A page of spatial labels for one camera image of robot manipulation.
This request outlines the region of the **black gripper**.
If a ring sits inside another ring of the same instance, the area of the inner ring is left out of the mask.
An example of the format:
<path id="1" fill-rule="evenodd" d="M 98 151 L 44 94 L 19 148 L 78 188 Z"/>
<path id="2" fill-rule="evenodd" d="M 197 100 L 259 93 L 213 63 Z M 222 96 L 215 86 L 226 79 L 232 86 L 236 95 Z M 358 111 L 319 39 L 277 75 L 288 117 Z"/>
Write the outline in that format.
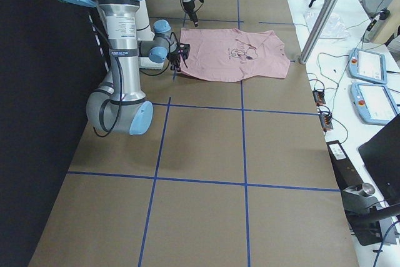
<path id="1" fill-rule="evenodd" d="M 176 49 L 168 54 L 167 58 L 171 71 L 180 72 L 182 63 L 186 69 L 188 68 L 186 60 L 189 57 L 190 48 L 190 44 L 179 43 Z"/>
<path id="2" fill-rule="evenodd" d="M 194 0 L 182 3 L 185 13 L 189 16 L 195 27 L 199 26 L 198 17 L 195 10 Z"/>

